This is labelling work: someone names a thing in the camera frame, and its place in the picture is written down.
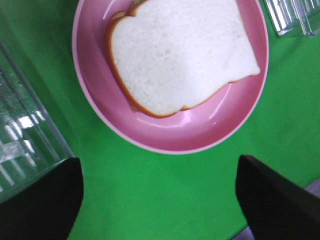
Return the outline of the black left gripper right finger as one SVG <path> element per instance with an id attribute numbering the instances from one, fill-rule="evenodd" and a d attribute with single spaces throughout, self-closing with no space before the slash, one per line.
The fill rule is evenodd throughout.
<path id="1" fill-rule="evenodd" d="M 238 159 L 235 195 L 256 240 L 318 240 L 320 199 L 252 155 Z"/>

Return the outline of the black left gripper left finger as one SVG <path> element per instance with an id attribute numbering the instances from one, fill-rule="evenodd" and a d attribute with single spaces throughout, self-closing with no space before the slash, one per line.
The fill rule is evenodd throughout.
<path id="1" fill-rule="evenodd" d="M 69 158 L 0 205 L 2 240 L 66 240 L 84 197 L 79 158 Z"/>

